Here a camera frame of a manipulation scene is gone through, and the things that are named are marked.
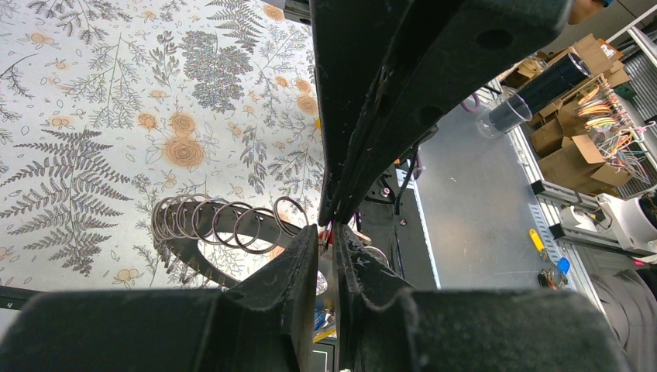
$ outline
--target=yellow tool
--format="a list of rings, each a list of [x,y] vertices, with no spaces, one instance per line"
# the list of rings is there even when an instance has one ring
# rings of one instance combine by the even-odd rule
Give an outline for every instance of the yellow tool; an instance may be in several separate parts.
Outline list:
[[[541,240],[541,237],[538,236],[538,232],[534,229],[530,229],[529,237],[531,238],[531,241],[534,242],[534,246],[536,247],[538,254],[540,254],[541,258],[547,262],[550,258],[549,253],[545,249],[545,245],[543,245],[543,241]]]

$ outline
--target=wire bundle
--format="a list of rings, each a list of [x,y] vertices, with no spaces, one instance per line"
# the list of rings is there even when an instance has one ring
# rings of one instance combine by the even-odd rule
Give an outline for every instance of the wire bundle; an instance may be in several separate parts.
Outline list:
[[[582,93],[577,105],[577,115],[586,118],[584,126],[607,163],[619,172],[625,170],[632,177],[650,184],[641,164],[646,159],[645,152],[629,147],[643,142],[646,128],[655,123],[637,128],[604,76],[599,76],[597,84]]]

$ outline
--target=clear plastic cup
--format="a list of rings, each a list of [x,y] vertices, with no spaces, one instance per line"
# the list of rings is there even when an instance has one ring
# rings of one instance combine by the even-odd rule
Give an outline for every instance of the clear plastic cup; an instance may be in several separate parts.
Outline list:
[[[505,88],[490,107],[483,109],[475,123],[482,136],[493,139],[531,118],[531,110],[525,100],[514,89]]]

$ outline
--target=yellow handle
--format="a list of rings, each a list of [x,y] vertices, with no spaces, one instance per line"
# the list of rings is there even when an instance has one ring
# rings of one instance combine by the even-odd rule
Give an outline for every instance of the yellow handle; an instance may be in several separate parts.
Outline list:
[[[538,236],[538,232],[534,229],[529,230],[529,237],[531,238],[531,241],[534,242],[534,246],[536,246],[536,250],[538,252],[542,252],[545,249],[545,246],[543,245],[543,242],[541,241],[541,237]]]

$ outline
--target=metal ring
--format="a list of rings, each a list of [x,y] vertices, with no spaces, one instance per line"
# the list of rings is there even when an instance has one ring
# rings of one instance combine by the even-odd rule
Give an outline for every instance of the metal ring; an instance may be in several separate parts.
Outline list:
[[[215,224],[216,224],[217,218],[218,218],[218,216],[219,216],[219,213],[221,213],[222,210],[224,210],[224,209],[226,209],[226,208],[228,208],[228,207],[231,207],[231,206],[233,206],[233,205],[243,205],[243,206],[245,206],[245,207],[248,208],[244,213],[242,213],[242,215],[245,215],[247,212],[249,212],[250,210],[253,209],[253,207],[252,207],[251,205],[248,205],[248,204],[246,204],[246,203],[243,202],[243,201],[234,201],[234,202],[232,202],[232,203],[228,203],[228,204],[222,206],[221,208],[219,208],[219,209],[215,212],[215,215],[212,216],[212,233],[215,235],[215,238],[217,238],[217,240],[218,240],[221,244],[227,246],[228,248],[242,248],[242,246],[240,246],[239,243],[238,243],[238,245],[228,243],[228,241],[231,240],[231,239],[233,239],[233,238],[235,238],[235,240],[237,241],[237,238],[236,238],[236,235],[235,235],[235,227],[234,227],[234,226],[233,226],[233,234],[232,234],[227,240],[223,240],[222,238],[220,238],[220,237],[219,237],[219,234],[218,234],[217,231],[215,230]],[[239,218],[242,217],[242,215],[238,215],[238,217],[237,217],[237,221],[239,221]],[[258,234],[260,234],[260,220],[258,220],[258,231],[256,232],[256,236],[254,236],[253,239],[251,239],[246,245],[249,246],[249,245],[253,244],[253,242],[255,242],[256,240],[258,240]]]
[[[308,215],[306,214],[306,211],[304,210],[304,207],[301,206],[301,204],[297,203],[293,198],[290,198],[288,196],[281,196],[280,198],[276,199],[276,201],[273,203],[273,211],[272,211],[272,216],[273,219],[276,220],[276,224],[278,224],[278,227],[280,227],[281,230],[283,230],[284,233],[286,233],[290,237],[295,237],[297,234],[289,230],[285,224],[283,224],[283,220],[280,219],[280,216],[278,215],[278,203],[286,201],[290,202],[292,205],[297,207],[299,211],[304,215],[304,218],[306,219],[306,226],[310,225],[310,222],[308,221]]]
[[[203,197],[203,198],[205,198],[205,200],[208,200],[210,198],[206,194],[192,194],[192,195],[189,195],[189,196],[183,198],[181,200],[181,204],[178,205],[178,209],[176,209],[176,222],[178,223],[178,231],[180,231],[181,234],[183,234],[185,237],[187,237],[189,239],[198,239],[198,236],[190,236],[190,235],[187,234],[187,232],[185,232],[185,226],[187,224],[184,223],[184,222],[181,222],[181,215],[183,215],[183,213],[181,213],[181,208],[183,208],[184,203],[187,200],[192,199],[192,198],[196,198],[197,196]]]
[[[151,213],[150,219],[150,228],[154,239],[163,240],[162,234],[160,233],[160,227],[157,225],[157,221],[159,219],[160,212],[162,211],[162,205],[167,200],[168,198],[164,198],[157,202],[155,206],[153,206],[153,213]]]
[[[168,235],[167,235],[167,232],[164,231],[164,230],[162,229],[162,225],[164,225],[164,226],[167,225],[166,213],[167,213],[167,210],[169,209],[169,205],[168,205],[166,208],[164,208],[164,209],[163,209],[162,207],[164,206],[165,203],[167,203],[167,202],[169,202],[169,201],[171,201],[171,200],[173,200],[173,199],[175,199],[175,198],[176,198],[176,197],[174,197],[174,196],[170,196],[170,197],[168,197],[168,198],[164,198],[164,199],[162,199],[162,201],[159,203],[159,208],[158,208],[158,211],[157,211],[157,215],[162,214],[162,215],[164,216],[164,219],[162,219],[161,224],[158,224],[158,223],[157,223],[157,220],[158,220],[158,219],[156,219],[155,224],[153,225],[153,231],[154,231],[157,235],[160,236],[160,240],[167,240],[167,239],[171,239],[171,238],[172,238],[172,236],[168,236]]]
[[[183,239],[183,238],[185,237],[185,236],[178,236],[178,235],[174,232],[174,230],[176,229],[176,217],[175,217],[175,215],[174,215],[173,218],[172,218],[172,221],[171,221],[171,227],[169,227],[169,224],[167,223],[167,216],[169,215],[169,208],[171,208],[171,206],[172,206],[175,202],[177,202],[178,199],[181,199],[181,198],[184,198],[184,197],[185,197],[185,195],[174,196],[174,197],[172,198],[171,203],[169,203],[169,205],[167,205],[167,207],[164,209],[164,228],[169,232],[169,234],[171,234],[171,238]]]
[[[196,208],[194,208],[194,211],[191,213],[191,228],[194,230],[194,234],[196,234],[196,236],[198,236],[198,238],[200,240],[202,240],[203,242],[205,242],[207,244],[210,244],[212,246],[218,246],[221,243],[220,242],[213,242],[211,240],[207,240],[205,238],[205,236],[203,236],[202,234],[200,234],[198,232],[198,222],[200,220],[200,217],[198,217],[198,212],[203,209],[203,205],[206,205],[210,202],[220,202],[222,200],[224,200],[224,199],[223,198],[210,198],[208,200],[205,200],[201,204],[197,205]]]
[[[274,242],[271,246],[269,246],[265,250],[252,250],[248,246],[242,244],[242,242],[240,242],[239,239],[237,238],[237,229],[239,228],[239,221],[241,219],[243,219],[245,215],[248,215],[249,212],[258,212],[258,211],[268,212],[268,213],[271,213],[272,215],[274,215],[273,211],[270,210],[270,209],[267,209],[267,208],[262,208],[262,207],[251,208],[248,211],[244,212],[240,217],[237,218],[237,221],[235,221],[235,227],[233,228],[233,231],[232,231],[232,235],[235,237],[235,242],[237,243],[237,245],[240,248],[242,248],[242,250],[244,250],[245,252],[251,253],[251,254],[265,254],[265,253],[271,252],[274,248],[276,248],[276,246],[278,245],[278,241],[280,240],[281,235],[283,235],[283,230],[279,229],[278,230],[278,239],[276,239],[276,242]]]

